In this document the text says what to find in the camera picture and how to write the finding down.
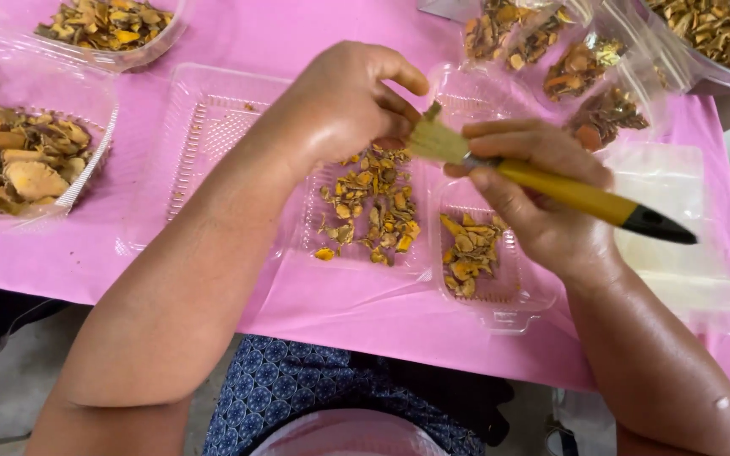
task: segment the pink tablecloth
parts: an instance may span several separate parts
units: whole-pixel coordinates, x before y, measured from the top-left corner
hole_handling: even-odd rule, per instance
[[[180,62],[294,77],[321,49],[342,39],[398,49],[423,71],[459,56],[458,28],[419,13],[414,0],[200,0],[182,39],[145,73],[121,76],[114,150],[96,189],[51,236],[0,235],[0,288],[95,304],[131,261],[115,240],[146,154],[166,77]],[[413,99],[418,105],[422,101]],[[717,215],[730,257],[730,170],[711,98],[673,102],[667,141],[705,151],[706,179],[717,186]],[[561,299],[525,336],[492,337],[429,283],[384,273],[305,267],[287,253],[269,264],[240,331],[406,358],[447,368],[572,389],[594,382],[576,338],[557,327]],[[730,337],[707,337],[730,377]]]

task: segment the floor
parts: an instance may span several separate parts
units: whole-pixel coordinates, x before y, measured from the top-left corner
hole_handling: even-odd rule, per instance
[[[12,335],[0,352],[0,456],[22,454],[24,436],[30,432],[88,311],[89,307],[73,306],[26,326]],[[238,335],[234,337],[218,366],[196,391],[183,449],[185,456],[201,454],[208,422],[238,339]],[[511,433],[499,447],[488,449],[487,455],[547,456],[543,441],[545,419],[552,412],[552,389],[522,381],[513,381],[512,386],[516,398],[501,406],[511,423]]]

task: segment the metal bowl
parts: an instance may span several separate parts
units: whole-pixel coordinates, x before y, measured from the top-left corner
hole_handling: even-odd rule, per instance
[[[659,20],[666,24],[664,18],[655,13],[645,0],[638,0],[635,4],[638,13],[644,18],[644,20],[647,20],[648,22],[651,22],[652,20]],[[684,44],[689,52],[689,57],[692,57],[695,61],[693,72],[700,80],[695,84],[695,87],[689,91],[689,93],[708,95],[722,95],[730,93],[730,68],[711,60],[709,57],[705,57],[686,40],[679,36],[673,34],[673,37]]]

